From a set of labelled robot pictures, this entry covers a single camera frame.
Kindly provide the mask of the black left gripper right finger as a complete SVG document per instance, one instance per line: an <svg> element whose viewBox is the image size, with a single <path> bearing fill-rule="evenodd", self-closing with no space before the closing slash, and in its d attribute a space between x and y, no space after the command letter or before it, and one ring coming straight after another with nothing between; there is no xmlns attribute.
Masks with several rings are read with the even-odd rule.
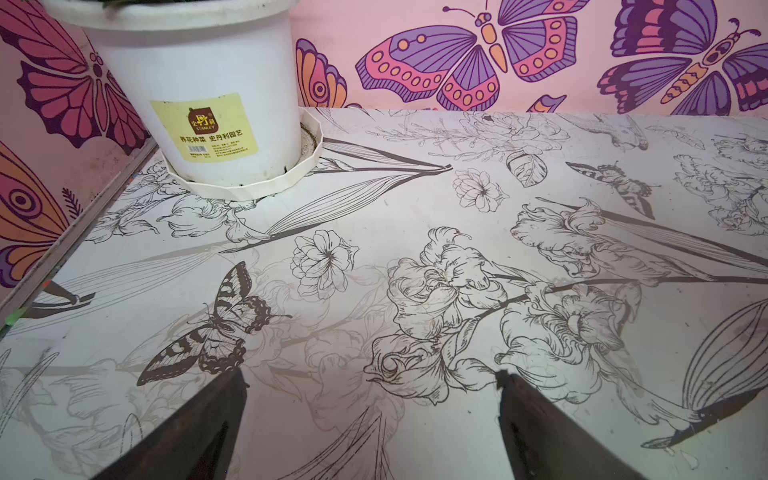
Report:
<svg viewBox="0 0 768 480"><path fill-rule="evenodd" d="M499 425L516 479L641 479L521 376L495 373Z"/></svg>

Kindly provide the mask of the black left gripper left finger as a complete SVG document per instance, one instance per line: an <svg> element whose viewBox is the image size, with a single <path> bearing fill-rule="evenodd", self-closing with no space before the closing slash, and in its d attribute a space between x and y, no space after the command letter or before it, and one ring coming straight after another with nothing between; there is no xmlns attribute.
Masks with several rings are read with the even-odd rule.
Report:
<svg viewBox="0 0 768 480"><path fill-rule="evenodd" d="M98 479L224 479L248 384L240 369L218 375Z"/></svg>

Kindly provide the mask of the white plant pot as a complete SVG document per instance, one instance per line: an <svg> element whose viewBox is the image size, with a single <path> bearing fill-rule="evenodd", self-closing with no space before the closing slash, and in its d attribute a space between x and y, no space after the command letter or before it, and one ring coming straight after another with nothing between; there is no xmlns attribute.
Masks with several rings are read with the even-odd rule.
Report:
<svg viewBox="0 0 768 480"><path fill-rule="evenodd" d="M289 1L48 1L83 30L177 174L276 178L301 151Z"/></svg>

